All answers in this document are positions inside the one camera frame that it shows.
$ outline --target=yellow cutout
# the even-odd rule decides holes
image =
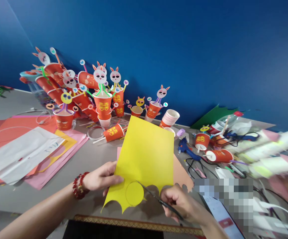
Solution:
[[[155,185],[159,193],[165,185],[173,185],[174,134],[141,118],[131,116],[115,175],[123,183],[111,186],[104,206],[112,200],[122,207],[136,206],[144,198],[144,186]]]
[[[77,143],[77,141],[75,139],[67,136],[65,133],[61,132],[60,130],[56,130],[56,132],[54,134],[65,139],[65,141],[61,144],[61,146],[59,146],[59,147],[64,147],[65,149],[60,154],[56,154],[55,157],[53,157],[51,154],[51,156],[49,157],[51,159],[49,165],[45,169],[40,170],[39,173],[44,172],[55,161],[57,161],[66,151],[68,151],[73,145],[75,145]]]

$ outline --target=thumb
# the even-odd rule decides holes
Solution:
[[[101,188],[107,188],[111,185],[122,183],[123,181],[124,181],[124,178],[118,175],[103,177],[102,182],[101,182]]]

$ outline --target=bracelet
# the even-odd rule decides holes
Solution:
[[[85,172],[84,174],[79,174],[79,176],[77,176],[75,179],[74,179],[74,182],[73,182],[73,194],[74,196],[76,197],[76,199],[80,200],[82,198],[85,197],[85,195],[87,193],[89,193],[90,190],[88,189],[85,189],[83,190],[83,179],[85,177],[86,174],[88,174],[89,172]]]

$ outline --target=white paper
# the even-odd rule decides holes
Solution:
[[[0,148],[0,179],[15,184],[65,140],[40,127]]]

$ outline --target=plastic bottle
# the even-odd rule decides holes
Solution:
[[[236,111],[235,113],[233,113],[232,115],[230,115],[230,119],[228,121],[228,127],[231,127],[239,117],[243,116],[243,113],[240,111]],[[217,120],[215,123],[213,123],[210,126],[210,129],[207,131],[209,134],[217,134],[219,132],[221,132],[228,120],[229,115],[222,117],[221,119]]]

